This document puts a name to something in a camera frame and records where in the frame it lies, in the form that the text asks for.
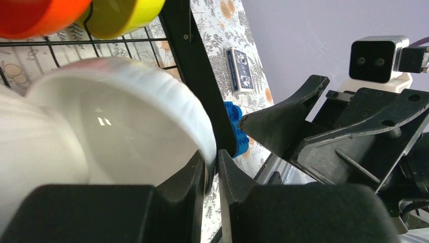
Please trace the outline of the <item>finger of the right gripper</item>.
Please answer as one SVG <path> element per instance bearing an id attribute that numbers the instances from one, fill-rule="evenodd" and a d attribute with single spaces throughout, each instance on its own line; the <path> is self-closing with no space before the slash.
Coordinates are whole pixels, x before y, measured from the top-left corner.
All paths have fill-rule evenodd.
<path id="1" fill-rule="evenodd" d="M 244 115 L 238 127 L 273 154 L 289 160 L 306 117 L 329 83 L 326 76 L 310 75 L 289 98 Z"/>

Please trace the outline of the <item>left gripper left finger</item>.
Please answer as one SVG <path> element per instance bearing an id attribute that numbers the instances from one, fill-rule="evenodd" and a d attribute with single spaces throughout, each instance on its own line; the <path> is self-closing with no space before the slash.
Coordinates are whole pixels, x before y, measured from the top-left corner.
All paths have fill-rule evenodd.
<path id="1" fill-rule="evenodd" d="M 200 242 L 205 163 L 199 152 L 152 185 L 44 185 L 1 242 Z"/>

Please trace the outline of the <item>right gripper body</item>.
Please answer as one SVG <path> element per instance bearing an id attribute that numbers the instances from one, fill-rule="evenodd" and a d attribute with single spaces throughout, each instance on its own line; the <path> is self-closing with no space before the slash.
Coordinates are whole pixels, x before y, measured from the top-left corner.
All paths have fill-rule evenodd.
<path id="1" fill-rule="evenodd" d="M 303 138 L 292 163 L 324 184 L 363 184 L 388 208 L 428 199 L 428 92 L 360 89 L 340 127 Z"/>

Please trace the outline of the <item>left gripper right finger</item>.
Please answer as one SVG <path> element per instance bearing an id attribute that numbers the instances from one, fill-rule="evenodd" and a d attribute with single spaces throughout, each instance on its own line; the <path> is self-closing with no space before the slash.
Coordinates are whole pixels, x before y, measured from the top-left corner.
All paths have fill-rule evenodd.
<path id="1" fill-rule="evenodd" d="M 224 242 L 399 242 L 378 196 L 363 185 L 261 185 L 218 151 Z"/>

